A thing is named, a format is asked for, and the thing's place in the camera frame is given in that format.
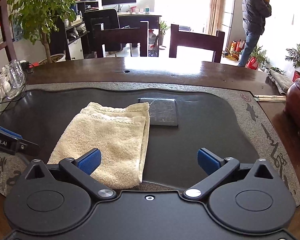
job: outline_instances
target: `tree trunk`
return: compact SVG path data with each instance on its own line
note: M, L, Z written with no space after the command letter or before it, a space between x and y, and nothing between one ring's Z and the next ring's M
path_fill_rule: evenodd
M52 63L49 43L47 41L47 35L44 32L41 32L41 40L40 41L41 41L41 43L44 46L44 49L46 51L47 63Z

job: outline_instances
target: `puffer jacket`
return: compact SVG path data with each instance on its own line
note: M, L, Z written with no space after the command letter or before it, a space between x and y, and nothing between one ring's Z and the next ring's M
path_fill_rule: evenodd
M262 35L265 31L266 18L271 16L271 12L271 5L265 0L243 0L243 28L255 35Z

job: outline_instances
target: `paper-wrapped chopsticks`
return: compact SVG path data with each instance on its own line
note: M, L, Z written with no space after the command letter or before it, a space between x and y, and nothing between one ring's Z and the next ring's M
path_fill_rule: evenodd
M254 95L256 101L265 101L265 102L285 102L285 96L269 96L269 95Z

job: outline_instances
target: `folded towel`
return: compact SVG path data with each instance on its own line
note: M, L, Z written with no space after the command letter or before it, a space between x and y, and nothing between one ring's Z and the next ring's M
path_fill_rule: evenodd
M99 148L101 165L91 176L113 189L134 187L142 181L149 124L148 103L124 109L89 103L72 119L48 163Z
M275 83L279 90L279 93L283 96L287 94L289 87L291 87L291 85L293 84L290 78L281 75L272 69L269 70L268 77L272 80L273 83Z

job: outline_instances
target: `person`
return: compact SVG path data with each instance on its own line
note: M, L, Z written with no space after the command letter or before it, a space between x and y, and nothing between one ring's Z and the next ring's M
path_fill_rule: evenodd
M242 26L246 33L246 44L238 64L239 67L245 67L260 35L265 31L266 18L270 17L272 12L269 2L270 0L242 1Z

